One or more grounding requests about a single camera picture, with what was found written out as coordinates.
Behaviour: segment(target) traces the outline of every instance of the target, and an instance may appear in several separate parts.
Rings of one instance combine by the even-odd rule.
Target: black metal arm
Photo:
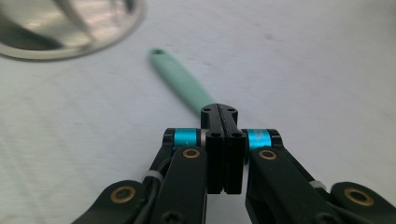
[[[244,164],[252,223],[396,223],[396,208],[374,191],[345,182],[328,193],[276,130],[239,130],[237,115],[207,105],[201,129],[167,129],[143,183],[107,187],[74,223],[205,223],[206,194],[240,194]]]

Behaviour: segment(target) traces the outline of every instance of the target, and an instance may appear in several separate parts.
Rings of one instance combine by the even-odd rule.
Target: stainless steel bowl
[[[76,57],[112,45],[141,22],[143,0],[0,0],[0,53]]]

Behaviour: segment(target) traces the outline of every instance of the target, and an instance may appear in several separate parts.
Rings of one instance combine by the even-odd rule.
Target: teal utensil handle
[[[198,80],[165,50],[153,49],[149,57],[167,84],[198,115],[202,107],[215,103]]]

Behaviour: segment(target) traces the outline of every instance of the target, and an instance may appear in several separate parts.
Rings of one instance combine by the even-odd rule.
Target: white table
[[[0,223],[70,223],[108,185],[140,180],[171,127],[199,128],[149,65],[174,54],[240,128],[275,128],[330,186],[396,204],[396,2],[148,0],[119,44],[52,63],[0,58]],[[250,223],[245,190],[207,223]]]

